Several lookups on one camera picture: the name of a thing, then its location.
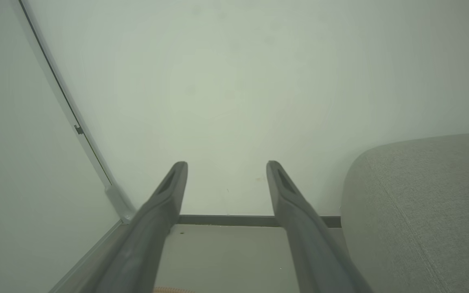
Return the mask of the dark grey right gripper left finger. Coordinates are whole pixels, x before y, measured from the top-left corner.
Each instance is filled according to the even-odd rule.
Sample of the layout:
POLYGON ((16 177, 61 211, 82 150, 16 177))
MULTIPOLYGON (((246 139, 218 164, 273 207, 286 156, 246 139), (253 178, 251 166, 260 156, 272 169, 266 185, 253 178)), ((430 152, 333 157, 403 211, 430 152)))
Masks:
POLYGON ((91 293, 153 293, 164 241, 180 217, 188 164, 177 162, 91 276, 91 293))

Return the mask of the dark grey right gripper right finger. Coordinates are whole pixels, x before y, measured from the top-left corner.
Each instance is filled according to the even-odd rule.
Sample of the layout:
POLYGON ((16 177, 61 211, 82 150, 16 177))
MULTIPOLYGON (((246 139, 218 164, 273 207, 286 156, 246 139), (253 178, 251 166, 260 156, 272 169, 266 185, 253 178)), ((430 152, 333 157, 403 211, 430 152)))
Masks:
POLYGON ((281 164, 269 161, 266 172, 272 208, 287 233, 300 293, 373 293, 281 164))

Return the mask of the grey fabric sofa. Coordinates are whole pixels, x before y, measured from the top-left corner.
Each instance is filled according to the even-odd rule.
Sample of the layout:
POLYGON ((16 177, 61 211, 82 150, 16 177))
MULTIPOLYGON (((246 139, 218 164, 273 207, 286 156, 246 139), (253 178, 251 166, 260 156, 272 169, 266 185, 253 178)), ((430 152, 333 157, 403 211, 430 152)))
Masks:
POLYGON ((469 134, 363 152, 344 181, 341 224, 374 293, 469 293, 469 134))

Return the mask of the light grey skirting strip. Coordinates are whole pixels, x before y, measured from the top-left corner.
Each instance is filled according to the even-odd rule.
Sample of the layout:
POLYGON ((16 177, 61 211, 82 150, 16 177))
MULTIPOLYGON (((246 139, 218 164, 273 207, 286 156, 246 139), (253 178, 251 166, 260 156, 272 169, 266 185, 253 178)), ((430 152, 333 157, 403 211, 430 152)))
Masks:
POLYGON ((48 293, 79 293, 129 225, 119 220, 48 293))

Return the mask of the dark baseboard strip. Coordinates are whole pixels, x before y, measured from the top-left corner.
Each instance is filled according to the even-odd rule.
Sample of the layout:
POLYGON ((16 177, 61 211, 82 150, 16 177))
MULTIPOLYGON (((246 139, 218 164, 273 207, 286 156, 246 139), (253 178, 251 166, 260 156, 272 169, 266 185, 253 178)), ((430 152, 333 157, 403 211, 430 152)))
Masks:
POLYGON ((180 225, 283 227, 290 219, 292 219, 291 216, 180 215, 176 223, 180 225))

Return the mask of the grey metal partition frame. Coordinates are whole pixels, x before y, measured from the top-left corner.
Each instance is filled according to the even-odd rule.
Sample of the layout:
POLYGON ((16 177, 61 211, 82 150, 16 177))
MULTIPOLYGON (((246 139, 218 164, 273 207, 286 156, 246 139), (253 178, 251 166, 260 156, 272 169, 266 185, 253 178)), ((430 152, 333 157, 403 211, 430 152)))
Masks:
POLYGON ((68 89, 58 64, 54 59, 53 53, 47 44, 45 34, 41 31, 37 15, 33 11, 31 5, 31 0, 9 0, 9 3, 14 10, 15 16, 25 33, 28 43, 32 48, 34 56, 37 59, 39 67, 43 71, 55 99, 60 105, 63 114, 82 146, 86 157, 93 166, 99 180, 102 182, 108 200, 119 216, 119 219, 121 219, 124 224, 130 224, 134 218, 136 209, 133 207, 128 197, 121 193, 112 171, 98 149, 96 142, 68 89), (84 135, 78 135, 74 125, 81 126, 84 130, 84 135))

